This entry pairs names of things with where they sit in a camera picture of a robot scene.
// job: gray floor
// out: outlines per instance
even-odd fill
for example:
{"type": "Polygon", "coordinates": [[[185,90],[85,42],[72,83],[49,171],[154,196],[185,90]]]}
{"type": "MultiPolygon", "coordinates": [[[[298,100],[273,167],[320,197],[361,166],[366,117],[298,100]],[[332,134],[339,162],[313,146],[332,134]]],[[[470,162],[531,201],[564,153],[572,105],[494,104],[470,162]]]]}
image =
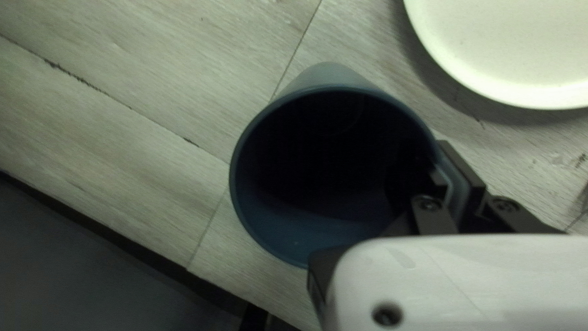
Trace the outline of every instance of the gray floor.
{"type": "Polygon", "coordinates": [[[239,324],[238,315],[0,180],[0,330],[230,331],[239,324]]]}

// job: light wood surface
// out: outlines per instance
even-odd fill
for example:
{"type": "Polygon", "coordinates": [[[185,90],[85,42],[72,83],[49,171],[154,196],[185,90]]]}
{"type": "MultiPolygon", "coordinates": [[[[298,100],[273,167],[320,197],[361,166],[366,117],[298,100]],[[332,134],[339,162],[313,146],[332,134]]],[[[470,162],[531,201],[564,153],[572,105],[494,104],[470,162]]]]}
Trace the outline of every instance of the light wood surface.
{"type": "Polygon", "coordinates": [[[305,272],[261,249],[236,218],[226,162],[277,88],[336,61],[414,109],[493,194],[588,234],[587,110],[525,110],[463,88],[428,56],[400,0],[322,0],[315,14],[318,5],[0,2],[0,35],[18,44],[0,39],[0,167],[317,330],[305,272]]]}
{"type": "Polygon", "coordinates": [[[224,161],[319,0],[3,0],[0,34],[224,161]]]}
{"type": "Polygon", "coordinates": [[[0,38],[0,168],[186,265],[228,166],[0,38]]]}

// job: white plate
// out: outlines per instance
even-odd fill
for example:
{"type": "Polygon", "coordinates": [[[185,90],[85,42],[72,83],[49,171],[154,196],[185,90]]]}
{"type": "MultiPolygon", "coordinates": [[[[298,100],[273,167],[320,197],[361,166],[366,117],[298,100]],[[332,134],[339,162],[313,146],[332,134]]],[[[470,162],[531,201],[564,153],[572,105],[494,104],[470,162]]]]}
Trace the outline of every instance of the white plate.
{"type": "Polygon", "coordinates": [[[588,0],[405,0],[419,39],[453,78],[541,110],[588,106],[588,0]]]}

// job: wooden table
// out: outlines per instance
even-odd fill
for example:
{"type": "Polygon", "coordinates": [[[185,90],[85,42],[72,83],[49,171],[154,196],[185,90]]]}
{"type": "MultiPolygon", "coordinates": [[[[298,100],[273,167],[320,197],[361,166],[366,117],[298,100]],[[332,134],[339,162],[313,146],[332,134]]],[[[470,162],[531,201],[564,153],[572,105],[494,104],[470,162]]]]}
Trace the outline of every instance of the wooden table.
{"type": "Polygon", "coordinates": [[[306,67],[343,63],[413,108],[494,194],[588,233],[588,111],[481,97],[399,0],[4,0],[0,168],[303,331],[306,273],[227,194],[247,123],[306,67]]]}

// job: screw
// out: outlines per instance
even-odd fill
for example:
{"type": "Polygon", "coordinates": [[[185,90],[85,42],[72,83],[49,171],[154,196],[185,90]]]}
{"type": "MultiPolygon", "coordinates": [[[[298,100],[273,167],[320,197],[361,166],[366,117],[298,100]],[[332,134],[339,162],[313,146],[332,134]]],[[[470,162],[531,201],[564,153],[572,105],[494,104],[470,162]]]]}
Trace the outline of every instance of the screw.
{"type": "Polygon", "coordinates": [[[426,211],[436,211],[442,208],[441,203],[435,198],[421,197],[419,198],[419,208],[426,211]]]}
{"type": "Polygon", "coordinates": [[[402,311],[397,306],[386,305],[373,312],[374,322],[381,326],[396,326],[402,320],[402,311]]]}
{"type": "Polygon", "coordinates": [[[494,202],[494,206],[496,206],[496,208],[498,208],[501,211],[506,211],[507,213],[513,213],[519,210],[519,206],[516,203],[509,200],[496,198],[492,202],[494,202]]]}

